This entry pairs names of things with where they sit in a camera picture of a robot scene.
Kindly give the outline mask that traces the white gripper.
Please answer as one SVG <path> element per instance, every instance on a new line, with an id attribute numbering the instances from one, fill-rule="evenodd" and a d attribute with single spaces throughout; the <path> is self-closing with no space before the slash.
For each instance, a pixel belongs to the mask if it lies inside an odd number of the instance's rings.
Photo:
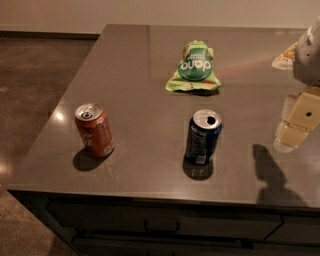
<path id="1" fill-rule="evenodd" d="M 300 37 L 272 61 L 272 67 L 292 70 L 300 82 L 320 86 L 320 17 Z M 300 146 L 320 124 L 320 88 L 306 87 L 298 95 L 286 97 L 273 147 L 289 153 Z"/>

